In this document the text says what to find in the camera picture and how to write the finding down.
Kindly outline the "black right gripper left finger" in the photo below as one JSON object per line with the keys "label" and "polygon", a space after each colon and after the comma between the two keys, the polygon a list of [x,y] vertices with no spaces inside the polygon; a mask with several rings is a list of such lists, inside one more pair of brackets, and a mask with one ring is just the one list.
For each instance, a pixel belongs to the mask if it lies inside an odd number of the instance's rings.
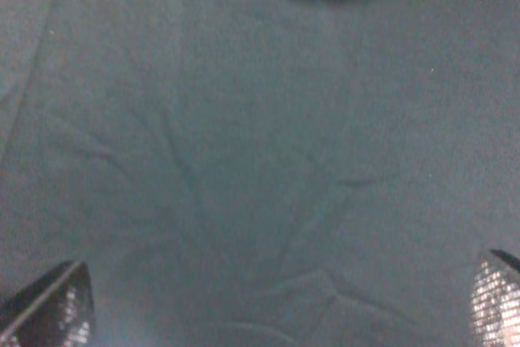
{"label": "black right gripper left finger", "polygon": [[1,304],[2,346],[91,346],[93,340],[93,290],[85,262],[61,262]]}

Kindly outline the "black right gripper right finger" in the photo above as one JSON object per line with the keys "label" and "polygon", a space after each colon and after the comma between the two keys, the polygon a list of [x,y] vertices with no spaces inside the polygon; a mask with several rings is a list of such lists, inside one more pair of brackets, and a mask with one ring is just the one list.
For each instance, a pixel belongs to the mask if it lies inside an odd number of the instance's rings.
{"label": "black right gripper right finger", "polygon": [[480,254],[469,325],[473,346],[519,345],[519,258],[502,249]]}

